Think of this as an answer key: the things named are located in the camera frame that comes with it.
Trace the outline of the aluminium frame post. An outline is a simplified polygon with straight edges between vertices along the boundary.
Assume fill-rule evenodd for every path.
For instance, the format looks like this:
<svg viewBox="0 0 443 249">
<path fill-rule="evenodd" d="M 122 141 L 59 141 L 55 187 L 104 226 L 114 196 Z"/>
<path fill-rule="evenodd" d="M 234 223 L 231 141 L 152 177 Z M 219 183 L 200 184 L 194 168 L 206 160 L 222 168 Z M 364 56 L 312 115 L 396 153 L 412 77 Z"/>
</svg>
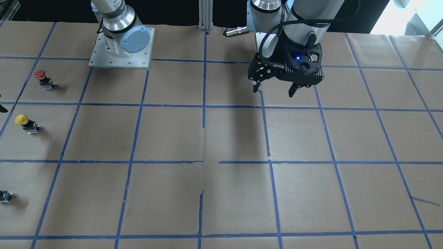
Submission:
<svg viewBox="0 0 443 249">
<path fill-rule="evenodd" d="M 213 0 L 198 1 L 198 28 L 207 33 L 213 31 Z"/>
</svg>

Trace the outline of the yellow push button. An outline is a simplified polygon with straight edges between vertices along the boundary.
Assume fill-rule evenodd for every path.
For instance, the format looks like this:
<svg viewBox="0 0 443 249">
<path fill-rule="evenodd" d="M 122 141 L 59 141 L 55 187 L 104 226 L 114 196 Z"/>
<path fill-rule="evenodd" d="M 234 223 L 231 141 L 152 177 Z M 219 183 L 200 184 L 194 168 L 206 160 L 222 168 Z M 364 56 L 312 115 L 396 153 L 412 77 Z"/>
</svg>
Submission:
<svg viewBox="0 0 443 249">
<path fill-rule="evenodd" d="M 15 123 L 22 126 L 27 134 L 38 133 L 40 126 L 33 120 L 30 120 L 27 115 L 21 114 L 15 118 Z"/>
</svg>

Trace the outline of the red push button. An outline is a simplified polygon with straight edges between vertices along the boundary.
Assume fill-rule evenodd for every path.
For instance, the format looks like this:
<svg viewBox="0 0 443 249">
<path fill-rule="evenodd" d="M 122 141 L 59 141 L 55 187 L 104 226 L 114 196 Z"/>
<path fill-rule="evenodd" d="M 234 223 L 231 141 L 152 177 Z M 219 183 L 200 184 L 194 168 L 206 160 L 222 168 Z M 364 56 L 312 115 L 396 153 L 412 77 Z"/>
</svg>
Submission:
<svg viewBox="0 0 443 249">
<path fill-rule="evenodd" d="M 51 78 L 47 77 L 46 72 L 38 70 L 34 72 L 34 77 L 39 80 L 39 84 L 44 90 L 53 90 L 54 82 Z"/>
</svg>

